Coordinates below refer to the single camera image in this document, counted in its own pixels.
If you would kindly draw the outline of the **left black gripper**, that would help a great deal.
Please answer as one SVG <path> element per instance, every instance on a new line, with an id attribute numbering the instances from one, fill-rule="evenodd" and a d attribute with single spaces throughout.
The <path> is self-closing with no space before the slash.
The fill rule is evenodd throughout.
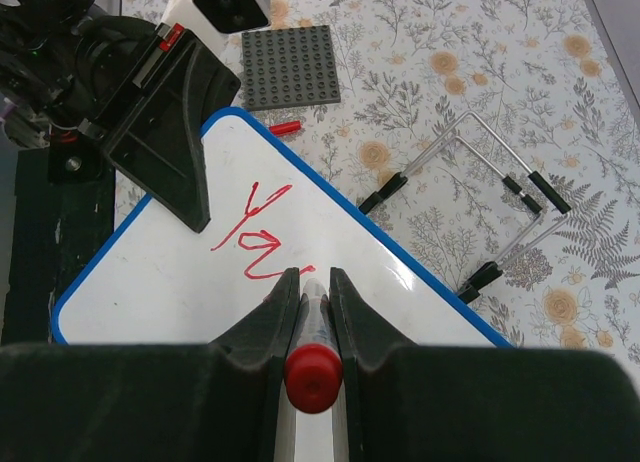
<path id="1" fill-rule="evenodd" d="M 240 86 L 179 24 L 1 14 L 1 89 L 46 118 L 49 180 L 95 180 L 113 165 L 195 233 L 210 221 L 202 126 Z"/>

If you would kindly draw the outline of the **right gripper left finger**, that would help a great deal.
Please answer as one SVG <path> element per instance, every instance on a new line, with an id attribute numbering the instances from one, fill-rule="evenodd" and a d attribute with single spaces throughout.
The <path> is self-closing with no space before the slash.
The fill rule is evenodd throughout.
<path id="1" fill-rule="evenodd" d="M 292 460 L 283 370 L 299 295 L 289 268 L 206 344 L 4 347 L 2 459 Z"/>

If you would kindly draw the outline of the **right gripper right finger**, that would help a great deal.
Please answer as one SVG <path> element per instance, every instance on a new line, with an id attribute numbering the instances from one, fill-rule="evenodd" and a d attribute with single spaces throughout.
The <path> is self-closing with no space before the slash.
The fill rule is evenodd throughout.
<path id="1" fill-rule="evenodd" d="M 639 397 L 590 351 L 437 347 L 407 338 L 330 273 L 343 362 L 337 461 L 635 461 Z"/>

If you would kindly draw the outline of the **red whiteboard marker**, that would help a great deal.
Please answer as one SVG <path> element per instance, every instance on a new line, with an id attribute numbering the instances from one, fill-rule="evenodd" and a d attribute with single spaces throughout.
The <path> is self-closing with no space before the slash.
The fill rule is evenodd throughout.
<path id="1" fill-rule="evenodd" d="M 284 365 L 288 399 L 301 412 L 322 413 L 335 403 L 342 379 L 343 363 L 328 293 L 318 280 L 309 279 L 301 292 Z"/>

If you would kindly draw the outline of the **red marker cap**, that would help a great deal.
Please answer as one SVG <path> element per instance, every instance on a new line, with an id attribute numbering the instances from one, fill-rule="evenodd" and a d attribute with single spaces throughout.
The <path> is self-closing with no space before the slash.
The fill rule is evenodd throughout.
<path id="1" fill-rule="evenodd" d="M 296 133 L 301 129 L 300 121 L 291 121 L 282 124 L 272 125 L 269 127 L 269 131 L 276 136 L 283 136 L 292 133 Z"/>

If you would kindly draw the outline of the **blue framed whiteboard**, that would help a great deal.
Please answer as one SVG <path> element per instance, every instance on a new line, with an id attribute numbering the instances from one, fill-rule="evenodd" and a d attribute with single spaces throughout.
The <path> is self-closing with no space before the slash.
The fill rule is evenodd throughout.
<path id="1" fill-rule="evenodd" d="M 309 279 L 329 297 L 330 273 L 339 268 L 370 307 L 419 345 L 511 348 L 247 112 L 217 112 L 201 140 L 209 223 L 195 233 L 143 199 L 56 304 L 58 343 L 206 344 L 256 308 L 287 269 L 299 272 L 300 302 Z M 290 403 L 285 383 L 284 390 Z M 290 403 L 290 461 L 337 461 L 335 403 L 319 414 Z"/>

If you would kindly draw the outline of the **grey studded baseplate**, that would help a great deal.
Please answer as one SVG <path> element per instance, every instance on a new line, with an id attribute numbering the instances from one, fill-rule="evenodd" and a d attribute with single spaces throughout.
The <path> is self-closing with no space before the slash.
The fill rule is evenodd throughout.
<path id="1" fill-rule="evenodd" d="M 341 101 L 329 26 L 245 32 L 241 42 L 246 110 Z"/>

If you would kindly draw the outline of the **floral table mat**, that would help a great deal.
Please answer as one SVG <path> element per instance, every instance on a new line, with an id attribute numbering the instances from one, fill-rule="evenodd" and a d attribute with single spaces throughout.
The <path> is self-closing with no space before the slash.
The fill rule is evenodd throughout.
<path id="1" fill-rule="evenodd" d="M 271 0 L 326 25 L 341 100 L 266 111 L 372 220 L 510 343 L 598 349 L 639 372 L 639 128 L 586 0 Z"/>

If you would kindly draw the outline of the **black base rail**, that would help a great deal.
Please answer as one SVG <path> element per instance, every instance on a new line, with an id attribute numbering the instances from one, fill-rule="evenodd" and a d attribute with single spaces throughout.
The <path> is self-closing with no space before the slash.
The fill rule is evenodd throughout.
<path id="1" fill-rule="evenodd" d="M 56 302 L 114 230 L 115 173 L 54 185 L 48 151 L 18 155 L 16 212 L 1 343 L 50 342 Z"/>

